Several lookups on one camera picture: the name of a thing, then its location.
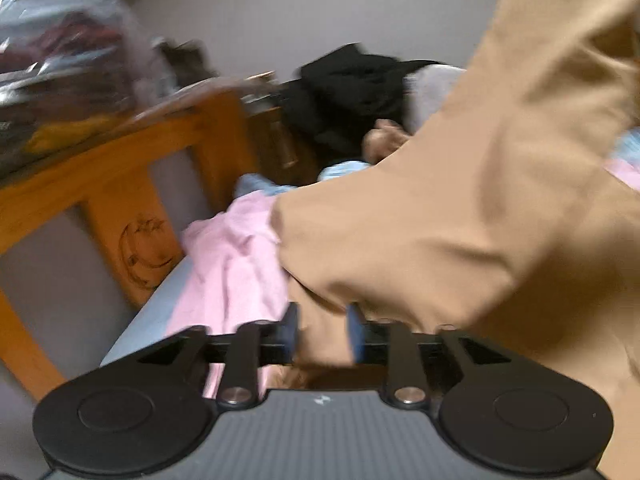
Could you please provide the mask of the tan hooded jacket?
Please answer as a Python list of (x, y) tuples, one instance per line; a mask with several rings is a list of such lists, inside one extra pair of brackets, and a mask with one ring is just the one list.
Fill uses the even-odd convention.
[(597, 390), (601, 467), (639, 474), (639, 194), (610, 156), (638, 120), (639, 0), (500, 0), (444, 106), (375, 166), (285, 193), (299, 305), (285, 388), (364, 382), (345, 309), (465, 328)]

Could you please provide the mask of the clear plastic bag of clothes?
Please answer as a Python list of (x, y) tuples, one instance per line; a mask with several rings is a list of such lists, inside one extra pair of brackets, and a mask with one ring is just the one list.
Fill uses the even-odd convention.
[(1, 173), (111, 130), (177, 88), (122, 0), (1, 0)]

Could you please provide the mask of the pink bed sheet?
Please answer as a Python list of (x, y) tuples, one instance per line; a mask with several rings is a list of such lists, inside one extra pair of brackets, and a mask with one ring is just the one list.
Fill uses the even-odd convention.
[(288, 306), (279, 237), (270, 223), (276, 199), (262, 192), (237, 198), (225, 212), (194, 221), (182, 234), (192, 263), (166, 334), (201, 325), (233, 334), (255, 321), (279, 321)]

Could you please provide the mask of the light blue blanket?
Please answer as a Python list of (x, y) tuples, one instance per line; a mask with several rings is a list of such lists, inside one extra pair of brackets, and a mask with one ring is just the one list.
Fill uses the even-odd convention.
[[(315, 184), (363, 170), (346, 160), (323, 170), (305, 164), (298, 177), (270, 180), (243, 174), (234, 199), (253, 192), (277, 198), (299, 185)], [(288, 301), (300, 305), (303, 349), (318, 356), (344, 340), (344, 307), (359, 300), (370, 315), (389, 314), (416, 330), (451, 323), (475, 330), (498, 344), (582, 380), (614, 379), (639, 365), (639, 133), (617, 141), (605, 165), (601, 197), (591, 214), (548, 261), (522, 281), (504, 304), (478, 275), (478, 261), (429, 257), (401, 222), (389, 240), (404, 240), (409, 255), (380, 252), (370, 266), (348, 252), (334, 252), (322, 268), (348, 278), (361, 273), (363, 285), (341, 287), (332, 300), (313, 300), (283, 269)], [(192, 270), (187, 256), (171, 271), (106, 355), (114, 362), (164, 339), (172, 311)]]

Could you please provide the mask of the grey white towel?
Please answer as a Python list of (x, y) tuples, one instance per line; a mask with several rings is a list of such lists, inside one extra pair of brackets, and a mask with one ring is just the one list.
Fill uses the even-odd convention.
[(431, 64), (405, 76), (402, 124), (409, 134), (417, 133), (439, 111), (464, 73), (465, 69), (457, 66)]

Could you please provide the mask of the brown leather bag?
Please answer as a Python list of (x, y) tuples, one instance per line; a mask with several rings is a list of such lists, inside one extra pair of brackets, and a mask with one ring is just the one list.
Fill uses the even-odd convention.
[(157, 38), (154, 49), (163, 55), (174, 72), (179, 88), (219, 76), (219, 73), (209, 66), (206, 52), (199, 41), (175, 44), (165, 38)]

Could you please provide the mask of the wooden bed frame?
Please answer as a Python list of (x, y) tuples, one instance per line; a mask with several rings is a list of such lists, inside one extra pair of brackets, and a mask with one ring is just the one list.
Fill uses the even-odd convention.
[(311, 159), (276, 96), (201, 82), (174, 104), (1, 185), (1, 383), (38, 401), (111, 350), (186, 256), (183, 231), (226, 211), (243, 174)]

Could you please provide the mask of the black jacket on rail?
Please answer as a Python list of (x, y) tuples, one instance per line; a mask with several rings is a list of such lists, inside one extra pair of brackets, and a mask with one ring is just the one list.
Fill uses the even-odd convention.
[(299, 67), (295, 79), (280, 85), (283, 125), (322, 168), (360, 159), (363, 138), (379, 119), (404, 123), (405, 78), (432, 64), (345, 44)]

